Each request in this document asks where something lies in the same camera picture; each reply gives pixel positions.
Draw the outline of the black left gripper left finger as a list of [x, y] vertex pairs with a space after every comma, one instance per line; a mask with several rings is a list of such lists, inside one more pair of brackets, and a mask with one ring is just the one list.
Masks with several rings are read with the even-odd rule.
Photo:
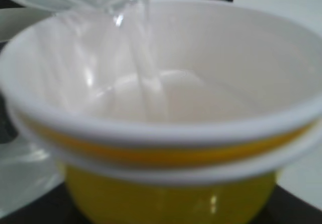
[[32, 203], [1, 218], [8, 224], [74, 224], [88, 223], [78, 211], [64, 184], [41, 196]]

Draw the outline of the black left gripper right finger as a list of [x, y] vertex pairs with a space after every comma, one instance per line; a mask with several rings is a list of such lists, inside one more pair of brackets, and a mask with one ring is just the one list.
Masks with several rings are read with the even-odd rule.
[[321, 224], [321, 211], [277, 186], [265, 207], [264, 223]]

